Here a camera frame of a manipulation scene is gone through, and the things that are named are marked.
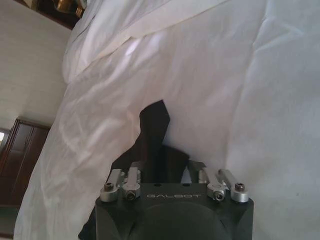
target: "robotic hand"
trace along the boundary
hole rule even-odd
[[[95,202],[98,240],[251,240],[254,202],[229,170],[190,161],[192,183],[144,183],[113,169]]]

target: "bolt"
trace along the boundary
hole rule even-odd
[[[238,192],[243,192],[245,190],[245,185],[243,183],[238,182],[234,185],[234,188]]]
[[[136,199],[136,194],[135,194],[135,192],[133,192],[133,191],[128,191],[128,192],[126,193],[125,197],[126,197],[126,199],[127,199],[128,201],[133,201],[133,200]]]
[[[110,192],[114,189],[114,184],[111,182],[107,182],[106,184],[104,184],[103,188],[106,192]]]
[[[216,201],[218,201],[218,202],[220,202],[220,201],[222,201],[223,199],[225,199],[225,196],[224,196],[224,194],[223,194],[222,192],[220,192],[220,191],[215,191],[215,192],[213,193],[213,199],[216,200]]]

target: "window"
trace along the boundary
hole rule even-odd
[[[0,146],[4,137],[5,137],[5,134],[3,132],[0,132]]]

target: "floor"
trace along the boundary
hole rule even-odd
[[[13,235],[15,229],[16,218],[18,215],[18,208],[0,207],[0,235]]]

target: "bed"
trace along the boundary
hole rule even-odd
[[[167,145],[247,184],[253,239],[318,239],[319,23],[318,0],[88,1],[14,239],[77,239],[159,100]]]

